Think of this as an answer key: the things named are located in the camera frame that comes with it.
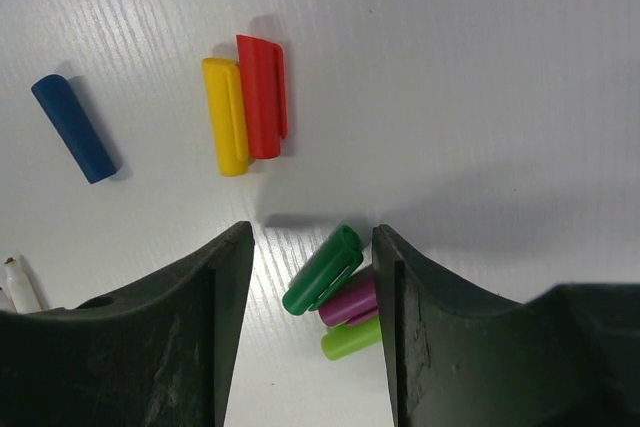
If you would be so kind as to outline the blue pen cap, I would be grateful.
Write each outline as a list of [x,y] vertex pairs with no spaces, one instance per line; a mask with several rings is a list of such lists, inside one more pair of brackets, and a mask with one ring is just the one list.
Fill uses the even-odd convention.
[[31,86],[31,92],[90,184],[117,173],[116,164],[64,77],[47,75]]

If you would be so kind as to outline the light green pen cap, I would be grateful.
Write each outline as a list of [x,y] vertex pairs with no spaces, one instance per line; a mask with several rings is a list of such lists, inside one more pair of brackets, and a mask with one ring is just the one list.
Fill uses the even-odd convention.
[[336,361],[381,341],[379,317],[374,316],[357,325],[331,328],[321,339],[325,357]]

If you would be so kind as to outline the dark green pen cap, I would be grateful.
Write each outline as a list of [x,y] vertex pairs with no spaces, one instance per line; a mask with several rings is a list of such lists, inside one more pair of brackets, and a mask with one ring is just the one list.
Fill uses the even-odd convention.
[[292,279],[282,298],[284,309],[294,316],[318,310],[362,264],[363,249],[353,228],[339,226]]

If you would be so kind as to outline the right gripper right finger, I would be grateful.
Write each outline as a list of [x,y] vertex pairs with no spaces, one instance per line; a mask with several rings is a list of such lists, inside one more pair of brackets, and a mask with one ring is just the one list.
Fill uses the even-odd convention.
[[398,426],[635,426],[639,288],[559,284],[525,303],[372,235]]

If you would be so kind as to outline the magenta pen cap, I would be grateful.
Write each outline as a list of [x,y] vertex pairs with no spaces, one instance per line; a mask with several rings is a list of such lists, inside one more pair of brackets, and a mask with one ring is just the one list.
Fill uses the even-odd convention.
[[355,326],[375,317],[378,302],[373,267],[354,273],[318,312],[327,327]]

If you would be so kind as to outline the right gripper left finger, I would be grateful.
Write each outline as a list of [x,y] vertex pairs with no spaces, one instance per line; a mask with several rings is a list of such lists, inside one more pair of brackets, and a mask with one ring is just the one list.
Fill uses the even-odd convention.
[[73,309],[1,316],[5,426],[220,426],[254,257],[242,221]]

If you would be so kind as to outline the red pen cap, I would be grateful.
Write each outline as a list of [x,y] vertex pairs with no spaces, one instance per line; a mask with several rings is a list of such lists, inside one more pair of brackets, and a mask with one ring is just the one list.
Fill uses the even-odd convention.
[[281,155],[288,135],[287,93],[282,47],[266,39],[237,35],[250,156]]

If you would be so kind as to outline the red end white pen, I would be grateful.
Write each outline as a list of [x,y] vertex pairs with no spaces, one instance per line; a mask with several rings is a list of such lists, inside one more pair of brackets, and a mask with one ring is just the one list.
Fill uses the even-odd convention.
[[1,267],[1,289],[18,314],[43,312],[45,304],[41,300],[35,277],[22,256],[10,256]]

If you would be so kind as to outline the yellow pen cap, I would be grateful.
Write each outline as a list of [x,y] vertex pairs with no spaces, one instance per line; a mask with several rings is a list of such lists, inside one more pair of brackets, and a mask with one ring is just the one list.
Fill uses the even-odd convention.
[[239,67],[218,57],[204,58],[201,65],[219,172],[225,177],[244,175],[249,144]]

